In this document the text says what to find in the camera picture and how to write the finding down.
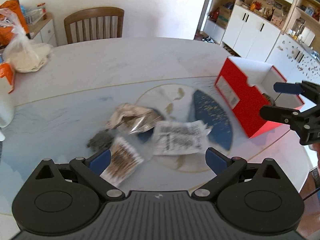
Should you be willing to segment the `right hand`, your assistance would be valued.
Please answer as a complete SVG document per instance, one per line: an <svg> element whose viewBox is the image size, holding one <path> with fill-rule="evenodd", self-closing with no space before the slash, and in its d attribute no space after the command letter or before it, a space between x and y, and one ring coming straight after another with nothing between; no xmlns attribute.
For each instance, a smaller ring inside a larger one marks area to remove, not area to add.
<svg viewBox="0 0 320 240"><path fill-rule="evenodd" d="M320 143L315 143L309 146L309 148L317 153L317 170L320 169Z"/></svg>

